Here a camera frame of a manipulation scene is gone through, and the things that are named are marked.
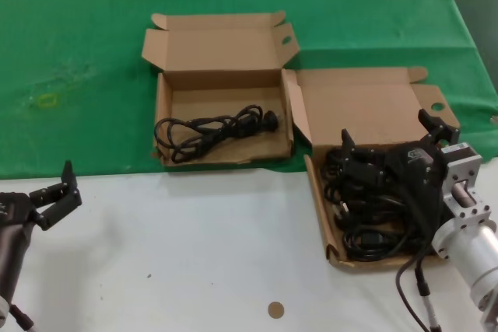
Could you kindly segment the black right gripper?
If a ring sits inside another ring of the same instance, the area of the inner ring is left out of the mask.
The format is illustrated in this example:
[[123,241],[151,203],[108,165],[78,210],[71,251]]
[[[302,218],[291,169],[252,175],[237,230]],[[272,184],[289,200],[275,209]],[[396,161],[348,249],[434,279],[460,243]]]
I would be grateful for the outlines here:
[[342,129],[342,175],[380,188],[385,186],[386,170],[430,246],[447,220],[442,193],[446,172],[440,149],[455,145],[460,130],[424,109],[418,112],[418,120],[426,130],[419,141],[392,145],[385,150],[356,146],[349,132]]

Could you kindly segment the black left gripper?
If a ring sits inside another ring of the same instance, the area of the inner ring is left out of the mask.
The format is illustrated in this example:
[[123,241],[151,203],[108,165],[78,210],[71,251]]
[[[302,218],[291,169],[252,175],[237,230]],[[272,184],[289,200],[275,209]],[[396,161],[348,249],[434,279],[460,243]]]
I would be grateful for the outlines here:
[[29,194],[1,193],[1,227],[33,223],[49,230],[82,204],[72,162],[65,162],[61,182]]

